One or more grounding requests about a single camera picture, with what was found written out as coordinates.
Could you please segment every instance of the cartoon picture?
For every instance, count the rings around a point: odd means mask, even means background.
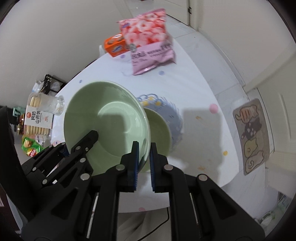
[[[235,118],[239,121],[241,120],[243,123],[248,123],[253,117],[257,117],[257,106],[251,105],[247,107],[243,107],[239,111],[239,115],[235,115]]]
[[[257,143],[256,143],[256,138],[254,138],[253,140],[247,140],[245,145],[244,145],[244,155],[245,157],[250,157],[253,152],[256,150],[257,148]]]
[[[242,139],[245,137],[248,140],[251,140],[256,133],[261,129],[262,124],[260,123],[259,117],[257,117],[254,121],[249,121],[244,127],[244,133],[242,134]]]
[[[262,133],[262,129],[256,133],[256,143],[258,145],[257,150],[263,150],[264,149],[264,136]]]
[[[263,161],[263,151],[260,150],[256,155],[251,156],[246,161],[246,173],[250,173],[256,166],[260,165]]]

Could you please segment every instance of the orange box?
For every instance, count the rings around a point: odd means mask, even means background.
[[[104,41],[104,49],[112,56],[115,57],[122,53],[129,51],[128,45],[122,34],[117,34]]]

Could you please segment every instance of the white door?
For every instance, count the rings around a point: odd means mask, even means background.
[[[276,151],[296,153],[296,56],[259,85]]]
[[[163,7],[166,13],[189,25],[188,0],[154,0],[157,7]]]
[[[258,86],[270,120],[275,152],[266,162],[268,184],[296,192],[296,55]]]

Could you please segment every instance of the plastic bag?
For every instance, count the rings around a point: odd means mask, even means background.
[[[23,136],[22,138],[22,150],[27,154],[27,156],[33,157],[37,153],[44,149],[43,146],[38,144],[34,139]]]
[[[121,33],[131,50],[133,75],[142,74],[168,60],[174,62],[172,38],[166,32],[165,21],[165,9],[119,21]]]

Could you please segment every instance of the floor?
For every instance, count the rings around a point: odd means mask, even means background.
[[[126,0],[126,3],[133,16],[157,8],[153,0]],[[259,98],[263,105],[258,89],[246,94],[224,58],[201,33],[170,16],[167,16],[166,28],[205,77],[219,102],[232,134],[239,157],[240,172],[223,187],[223,190],[253,218],[261,218],[276,205],[278,192],[266,185],[265,165],[244,176],[239,135],[232,116],[235,108],[254,98]],[[270,149],[271,151],[274,149],[272,137]]]

